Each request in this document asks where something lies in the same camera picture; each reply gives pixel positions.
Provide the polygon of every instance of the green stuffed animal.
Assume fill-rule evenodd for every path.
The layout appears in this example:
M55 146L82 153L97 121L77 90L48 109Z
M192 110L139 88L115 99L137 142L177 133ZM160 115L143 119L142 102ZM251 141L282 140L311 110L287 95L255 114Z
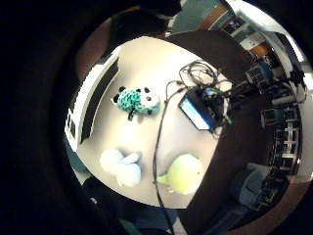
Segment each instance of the green stuffed animal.
M121 86L118 92L112 101L128 112L128 120L132 120L136 114L153 115L159 111L159 97L147 87L131 90Z
M186 195L197 191L202 178L202 162L191 154L184 154L176 158L167 173L156 180L169 185L176 193Z

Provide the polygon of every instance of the cord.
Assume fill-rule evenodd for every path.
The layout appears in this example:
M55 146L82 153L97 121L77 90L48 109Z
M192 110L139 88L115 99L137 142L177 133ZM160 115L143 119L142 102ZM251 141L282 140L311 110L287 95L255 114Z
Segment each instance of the cord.
M184 66L182 69L179 70L179 76L183 84L187 87L183 77L182 73L187 74L188 77L197 85L200 87L214 87L217 84L217 77L220 74L220 70L215 72L211 66L209 66L205 61L203 60L196 60L193 61L186 66ZM204 83L201 73L208 74L213 78L211 82Z
M178 80L174 80L174 81L170 81L167 83L166 85L166 100L164 101L164 109L163 109L163 112L162 112L162 116L161 116L161 119L160 119L160 123L159 123L159 127L158 127L158 132L157 132L157 138L156 138L156 146L155 146L155 152L154 152L154 159L153 159L153 174L154 174L154 184L156 186L156 196L157 196L157 200L158 200L158 203L159 203L159 206L163 212L163 215L164 215L164 218L166 220L166 223L168 225L168 228L170 230L170 233L172 235L175 235L175 232L174 232L174 228L172 226L172 223L170 221L170 218L169 218L169 215L165 209L165 206L164 206L164 203L162 201L162 198L159 194L159 190L158 190L158 183L157 183L157 150L158 150L158 145L159 145L159 139L160 139L160 134L161 134L161 131L162 131L162 128L163 128L163 121L164 121L164 117L165 117L165 114L166 114L166 111L167 111L167 107L168 107L168 104L170 102L170 100L178 93L182 92L183 90L186 89L186 87L181 87L179 88L176 92L174 92L170 97L167 96L167 88L169 86L169 84L173 83L173 82L177 82L177 84L184 84L184 83L180 83L180 81Z

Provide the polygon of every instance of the white plush toy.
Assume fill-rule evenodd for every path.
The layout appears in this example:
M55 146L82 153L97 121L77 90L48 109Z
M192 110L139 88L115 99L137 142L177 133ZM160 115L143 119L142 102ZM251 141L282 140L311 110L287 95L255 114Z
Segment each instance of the white plush toy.
M100 165L105 172L116 177L119 186L133 187L141 179L141 169L135 164L140 158L140 153L124 158L117 149L107 149L100 156Z

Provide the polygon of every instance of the black device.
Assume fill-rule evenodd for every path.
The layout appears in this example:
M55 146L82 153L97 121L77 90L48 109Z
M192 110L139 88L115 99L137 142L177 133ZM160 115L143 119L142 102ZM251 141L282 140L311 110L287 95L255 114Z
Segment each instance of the black device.
M195 87L179 103L180 109L199 130L214 130L221 122L224 99L210 95L209 89Z

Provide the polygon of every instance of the round table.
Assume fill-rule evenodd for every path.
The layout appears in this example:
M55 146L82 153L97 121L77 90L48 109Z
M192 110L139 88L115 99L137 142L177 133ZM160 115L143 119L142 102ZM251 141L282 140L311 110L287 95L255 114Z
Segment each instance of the round table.
M77 154L87 168L115 192L140 203L158 206L153 180L153 155L157 131L164 107L165 86L170 80L179 79L179 70L200 57L172 43L141 37L121 46L116 79L107 88L99 105L94 121L94 131L77 149ZM115 106L111 98L118 88L129 89L149 87L159 94L160 112L154 116L135 116L127 119L128 113ZM177 90L170 86L169 94ZM230 88L230 83L222 83L222 90ZM217 140L207 131L197 130L179 109L178 104L184 92L170 101L164 119L157 154L157 175L162 175L179 155L191 153L200 158L206 171L214 154ZM120 187L115 177L107 174L100 166L100 156L110 148L120 150L125 156L141 152L138 162L142 169L140 184L134 187ZM168 208L186 208L195 194L170 193L166 185L159 184L160 195Z

